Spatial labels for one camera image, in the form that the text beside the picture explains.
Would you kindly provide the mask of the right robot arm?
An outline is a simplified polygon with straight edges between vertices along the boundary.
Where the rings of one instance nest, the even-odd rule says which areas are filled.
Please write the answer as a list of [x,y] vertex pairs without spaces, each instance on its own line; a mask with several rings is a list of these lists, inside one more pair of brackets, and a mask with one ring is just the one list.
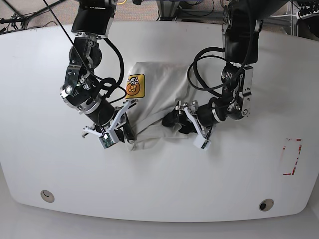
[[[96,135],[104,149],[136,138],[127,111],[136,105],[137,100],[121,97],[124,102],[120,107],[114,107],[107,101],[116,89],[121,88],[125,69],[121,53],[108,39],[116,6],[115,0],[79,1],[71,29],[76,37],[71,41],[69,65],[60,88],[60,96],[65,104],[93,122],[92,126],[84,127],[82,137]],[[94,73],[102,60],[100,39],[111,47],[119,59],[120,75],[117,80],[112,77],[101,78]]]

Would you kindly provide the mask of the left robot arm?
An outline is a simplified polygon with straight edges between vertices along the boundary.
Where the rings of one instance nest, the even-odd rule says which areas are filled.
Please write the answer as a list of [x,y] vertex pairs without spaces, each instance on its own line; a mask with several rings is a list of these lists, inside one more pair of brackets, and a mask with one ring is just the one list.
[[[231,0],[223,10],[223,46],[201,50],[190,64],[186,76],[189,84],[198,91],[213,95],[208,103],[180,101],[168,113],[162,124],[172,127],[180,124],[180,132],[197,134],[193,144],[207,150],[210,137],[218,123],[226,119],[240,120],[250,113],[253,79],[252,64],[258,61],[258,40],[264,19],[278,11],[285,0]],[[209,87],[201,77],[198,62],[216,58],[216,53],[226,65],[221,73],[221,84]]]

